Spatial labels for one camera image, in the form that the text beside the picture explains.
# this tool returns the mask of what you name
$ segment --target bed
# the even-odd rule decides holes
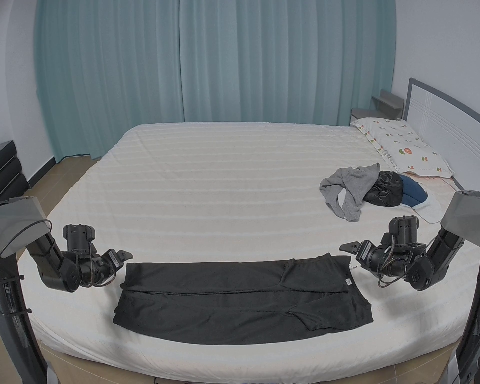
[[[445,110],[441,103],[435,107],[440,109],[432,110],[434,103],[425,108],[423,92],[431,99],[431,91],[413,82],[409,86],[407,118],[413,126],[423,124],[422,138],[427,143],[434,126],[428,116]],[[455,132],[465,132],[457,115],[463,117],[466,112],[456,109],[442,119],[452,120]],[[475,121],[480,131],[480,117]],[[480,143],[477,133],[469,136]],[[470,159],[480,169],[475,145]],[[455,155],[437,147],[455,170]],[[392,217],[413,214],[408,207],[365,203],[360,220],[347,222],[325,205],[318,188],[324,177],[339,167],[375,162],[388,169],[375,148],[352,127],[140,125],[126,132],[87,171],[49,219],[61,249],[66,249],[61,234],[65,224],[89,224],[96,229],[94,244],[100,253],[125,249],[133,253],[135,262],[259,261],[339,254],[338,247],[345,242],[379,243]],[[467,189],[480,188],[471,175],[460,172],[459,176],[457,182]],[[439,178],[422,182],[446,209],[455,186]],[[428,242],[438,229],[439,224],[420,220],[419,241]],[[466,243],[445,279],[417,292],[404,282],[380,289],[374,276],[353,260],[352,275],[372,304],[373,323],[305,340],[235,346],[177,343],[114,325],[113,310],[125,268],[105,288],[79,288],[69,294],[46,288],[27,255],[19,261],[36,336],[55,350],[169,379],[286,384],[352,376],[455,342],[468,316],[478,264],[478,249]]]

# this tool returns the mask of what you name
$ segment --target black baseboard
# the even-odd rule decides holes
[[[52,157],[46,164],[40,168],[35,175],[33,175],[28,181],[28,185],[32,188],[38,181],[56,164],[55,158]]]

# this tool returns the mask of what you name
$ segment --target white pillow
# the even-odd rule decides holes
[[[417,135],[405,120],[366,117],[351,123],[370,140],[385,162],[397,173],[449,178],[445,159]]]

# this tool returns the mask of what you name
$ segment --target blue cloth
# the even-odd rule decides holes
[[[348,125],[391,89],[395,0],[38,0],[38,98],[57,160],[138,124]]]
[[[414,207],[427,199],[427,193],[415,180],[408,176],[400,175],[403,180],[402,204]]]

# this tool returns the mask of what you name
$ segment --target black garment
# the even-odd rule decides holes
[[[403,199],[403,180],[396,172],[380,171],[378,179],[367,192],[364,201],[374,205],[395,207]]]
[[[113,322],[191,344],[262,344],[370,323],[350,256],[251,263],[128,263]]]

